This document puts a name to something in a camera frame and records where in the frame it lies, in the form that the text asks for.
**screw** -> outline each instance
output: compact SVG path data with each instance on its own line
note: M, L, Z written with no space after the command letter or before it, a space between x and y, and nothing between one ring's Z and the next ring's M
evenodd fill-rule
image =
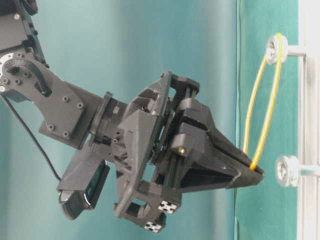
M22 82L21 82L20 79L16 79L16 80L14 80L14 83L17 84L17 85L20 85Z
M64 132L63 132L63 136L64 136L66 139L68 139L69 136L70 136L70 134L69 134L68 131L64 131Z
M82 109L84 107L84 104L82 102L79 102L76 106L78 109Z
M28 77L30 77L30 73L26 71L25 73L23 73L23 76L24 76L25 78L28 78Z
M283 187L296 187L301 176L320 177L319 165L301 165L296 156L280 156L276 160L275 174Z
M15 15L13 15L13 18L14 18L15 20L19 20L19 19L20 19L20 15L19 15L18 13L16 13Z
M52 124L48 125L48 130L49 130L50 132L53 131L53 130L55 130L55 126L52 125Z
M65 103L69 102L69 97L64 96L64 97L62 98L62 101L64 101Z
M9 79L7 79L7 78L4 78L4 79L2 80L2 82L3 82L3 84L5 84L5 85L7 85L7 84L10 83Z
M179 148L178 148L178 152L179 152L180 154L184 154L184 153L186 152L186 149L185 149L184 147L179 147Z
M274 48L275 48L275 43L274 43L273 41L271 41L271 42L268 44L268 47L274 49Z

